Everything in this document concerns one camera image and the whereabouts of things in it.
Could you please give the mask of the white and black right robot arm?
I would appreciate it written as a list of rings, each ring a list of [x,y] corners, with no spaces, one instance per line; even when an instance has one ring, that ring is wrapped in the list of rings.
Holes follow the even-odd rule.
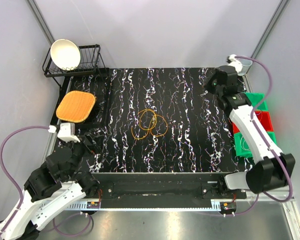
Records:
[[[270,138],[244,92],[239,91],[235,67],[217,67],[208,78],[205,89],[216,95],[219,107],[236,125],[247,143],[254,160],[254,167],[247,172],[229,173],[217,185],[218,195],[229,198],[235,190],[250,190],[255,194],[266,193],[288,186],[296,163],[292,154],[285,154]]]

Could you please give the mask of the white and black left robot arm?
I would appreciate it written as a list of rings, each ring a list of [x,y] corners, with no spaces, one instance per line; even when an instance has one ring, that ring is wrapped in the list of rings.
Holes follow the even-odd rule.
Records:
[[[48,155],[28,177],[16,206],[0,221],[0,240],[35,240],[72,203],[98,195],[98,181],[90,172],[78,170],[90,153],[77,138]]]

